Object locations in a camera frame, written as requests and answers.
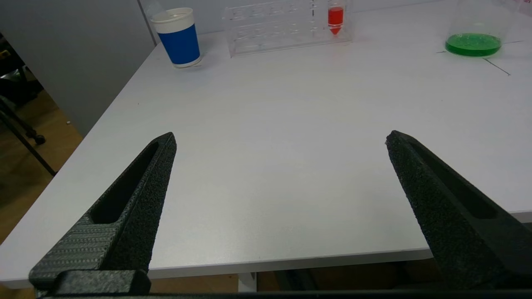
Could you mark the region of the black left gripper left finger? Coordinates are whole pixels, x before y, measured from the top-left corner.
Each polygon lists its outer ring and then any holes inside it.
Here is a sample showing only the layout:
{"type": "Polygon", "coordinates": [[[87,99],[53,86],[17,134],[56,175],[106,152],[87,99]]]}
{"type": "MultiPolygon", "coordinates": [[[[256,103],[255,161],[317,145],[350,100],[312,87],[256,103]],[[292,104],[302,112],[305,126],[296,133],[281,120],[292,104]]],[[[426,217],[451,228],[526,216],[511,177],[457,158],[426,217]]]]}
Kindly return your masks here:
{"type": "Polygon", "coordinates": [[[48,291],[68,270],[148,271],[177,144],[154,138],[29,272],[48,291]]]}

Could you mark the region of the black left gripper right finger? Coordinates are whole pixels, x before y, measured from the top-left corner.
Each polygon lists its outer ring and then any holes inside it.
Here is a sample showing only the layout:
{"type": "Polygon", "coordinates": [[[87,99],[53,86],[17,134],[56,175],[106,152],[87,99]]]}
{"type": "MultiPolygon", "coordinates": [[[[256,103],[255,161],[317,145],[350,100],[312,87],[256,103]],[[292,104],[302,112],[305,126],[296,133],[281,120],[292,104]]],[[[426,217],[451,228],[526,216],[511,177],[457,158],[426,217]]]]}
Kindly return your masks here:
{"type": "Polygon", "coordinates": [[[443,278],[454,289],[530,289],[531,230],[410,135],[388,156],[443,278]]]}

